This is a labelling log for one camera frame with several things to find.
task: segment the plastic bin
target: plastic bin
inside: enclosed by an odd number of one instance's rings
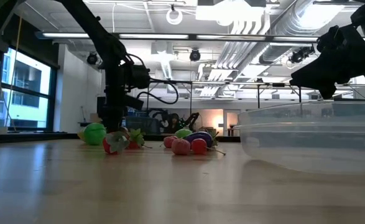
[[[365,174],[365,103],[273,106],[241,113],[236,128],[254,159],[304,172]]]

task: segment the ceiling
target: ceiling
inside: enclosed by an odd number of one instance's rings
[[[293,0],[280,0],[280,6],[270,10],[270,22],[272,23],[280,13],[288,7]],[[148,5],[148,14],[143,4],[128,5],[136,9],[131,9],[122,5],[114,4],[87,4],[95,16],[100,16],[101,25],[108,32],[156,32],[156,33],[192,33],[192,34],[229,34],[230,26],[218,25],[216,21],[199,21],[192,15],[197,6],[197,0],[185,1],[185,6],[176,6],[178,9],[187,10],[183,13],[182,22],[179,25],[171,25],[166,20],[166,13],[169,5]],[[322,35],[329,27],[334,25],[346,25],[350,23],[349,17],[356,8],[345,7],[329,24],[322,27],[315,35]],[[83,32],[83,29],[72,18],[68,11],[56,1],[51,0],[27,0],[17,9],[18,15],[36,26],[44,32]],[[93,43],[90,40],[56,40],[66,43],[69,49],[77,56],[85,58],[90,51],[94,51]],[[150,58],[150,49],[154,41],[152,40],[123,40],[127,51],[142,57],[152,71],[161,70],[160,62]],[[178,52],[178,57],[170,62],[173,70],[198,71],[201,62],[189,61],[189,54],[194,48],[198,48],[201,53],[201,60],[217,60],[224,49],[225,42],[205,42],[205,41],[170,41],[173,51]],[[282,59],[282,63],[276,63],[267,69],[269,77],[285,77],[288,80],[290,74],[314,60],[315,55],[304,61],[301,65],[292,68]]]

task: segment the purple eggplant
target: purple eggplant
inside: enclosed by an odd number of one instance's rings
[[[185,137],[184,139],[187,140],[189,143],[192,143],[193,140],[195,139],[204,139],[207,143],[207,147],[211,147],[213,145],[213,137],[211,137],[210,134],[208,134],[207,132],[204,131],[199,131],[196,133],[192,133],[190,135],[188,135],[187,137]]]

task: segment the green toy fruit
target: green toy fruit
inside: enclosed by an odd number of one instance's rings
[[[105,136],[106,129],[103,124],[92,123],[84,130],[85,142],[91,146],[101,145]]]
[[[181,130],[178,130],[176,133],[175,133],[175,136],[177,138],[185,138],[187,137],[188,135],[190,135],[192,133],[191,130],[189,129],[181,129]]]

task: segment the security camera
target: security camera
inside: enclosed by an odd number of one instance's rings
[[[98,56],[96,52],[90,52],[90,55],[87,57],[87,63],[90,65],[96,65],[98,62]]]
[[[190,53],[189,59],[192,62],[197,62],[200,60],[200,53],[198,49],[192,49],[192,52]]]

